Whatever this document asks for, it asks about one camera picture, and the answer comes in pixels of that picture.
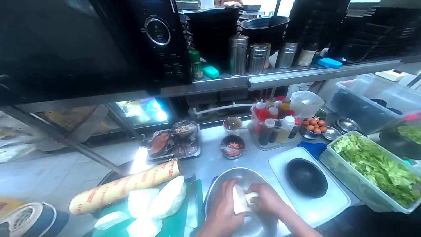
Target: knife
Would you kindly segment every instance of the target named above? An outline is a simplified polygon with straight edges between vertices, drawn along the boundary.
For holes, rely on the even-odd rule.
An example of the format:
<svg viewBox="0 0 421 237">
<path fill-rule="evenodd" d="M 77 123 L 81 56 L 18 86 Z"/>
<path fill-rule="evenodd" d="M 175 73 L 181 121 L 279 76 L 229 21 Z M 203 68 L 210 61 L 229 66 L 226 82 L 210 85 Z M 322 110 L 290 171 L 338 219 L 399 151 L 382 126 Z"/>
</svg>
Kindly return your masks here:
<svg viewBox="0 0 421 237">
<path fill-rule="evenodd" d="M 197 196 L 196 196 L 196 175 L 193 174 L 189 189 L 189 203 L 187 205 L 186 226 L 197 227 Z"/>
</svg>

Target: microwave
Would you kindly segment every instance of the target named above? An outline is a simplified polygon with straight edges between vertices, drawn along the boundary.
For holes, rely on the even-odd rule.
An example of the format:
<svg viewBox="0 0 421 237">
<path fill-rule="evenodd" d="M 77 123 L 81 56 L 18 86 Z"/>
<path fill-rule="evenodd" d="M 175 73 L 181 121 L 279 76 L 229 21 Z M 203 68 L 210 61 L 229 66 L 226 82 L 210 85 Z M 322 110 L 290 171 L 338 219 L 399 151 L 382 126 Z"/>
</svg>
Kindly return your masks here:
<svg viewBox="0 0 421 237">
<path fill-rule="evenodd" d="M 175 0 L 5 0 L 0 19 L 0 105 L 192 83 Z"/>
</svg>

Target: microwave dial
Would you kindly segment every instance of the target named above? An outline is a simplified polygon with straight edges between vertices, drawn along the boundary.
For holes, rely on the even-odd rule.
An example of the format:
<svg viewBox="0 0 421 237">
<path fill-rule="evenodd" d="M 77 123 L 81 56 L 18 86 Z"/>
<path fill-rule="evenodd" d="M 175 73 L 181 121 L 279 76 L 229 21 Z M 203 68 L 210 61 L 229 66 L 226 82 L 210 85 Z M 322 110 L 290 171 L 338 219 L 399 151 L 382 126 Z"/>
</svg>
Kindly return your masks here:
<svg viewBox="0 0 421 237">
<path fill-rule="evenodd" d="M 171 40 L 170 30 L 163 20 L 149 17 L 145 21 L 148 38 L 157 45 L 167 45 Z"/>
</svg>

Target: cling film roll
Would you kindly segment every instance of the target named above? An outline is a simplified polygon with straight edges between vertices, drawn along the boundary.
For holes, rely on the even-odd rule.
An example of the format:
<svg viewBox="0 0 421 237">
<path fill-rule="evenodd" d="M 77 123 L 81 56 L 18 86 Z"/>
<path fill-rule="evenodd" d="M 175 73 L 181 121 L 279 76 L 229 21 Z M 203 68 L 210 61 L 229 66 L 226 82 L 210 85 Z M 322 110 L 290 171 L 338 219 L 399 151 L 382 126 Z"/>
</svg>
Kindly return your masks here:
<svg viewBox="0 0 421 237">
<path fill-rule="evenodd" d="M 149 170 L 103 184 L 76 195 L 69 205 L 69 212 L 80 215 L 103 207 L 124 197 L 130 191 L 147 189 L 180 175 L 178 160 L 168 161 Z"/>
</svg>

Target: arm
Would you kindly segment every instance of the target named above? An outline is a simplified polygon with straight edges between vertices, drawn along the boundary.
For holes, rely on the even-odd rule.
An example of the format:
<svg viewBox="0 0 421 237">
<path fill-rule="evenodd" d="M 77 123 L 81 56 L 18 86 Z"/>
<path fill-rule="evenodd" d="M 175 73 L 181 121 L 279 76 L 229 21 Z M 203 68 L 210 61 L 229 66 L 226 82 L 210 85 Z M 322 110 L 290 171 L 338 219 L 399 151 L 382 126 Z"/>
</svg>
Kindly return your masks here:
<svg viewBox="0 0 421 237">
<path fill-rule="evenodd" d="M 288 229 L 299 237 L 321 237 L 322 235 L 309 226 L 288 206 L 268 184 L 253 183 L 249 192 L 257 192 L 259 197 L 251 199 L 257 208 L 280 219 Z"/>
<path fill-rule="evenodd" d="M 244 223 L 245 214 L 234 214 L 233 188 L 238 178 L 224 181 L 202 228 L 195 237 L 229 237 Z"/>
</svg>

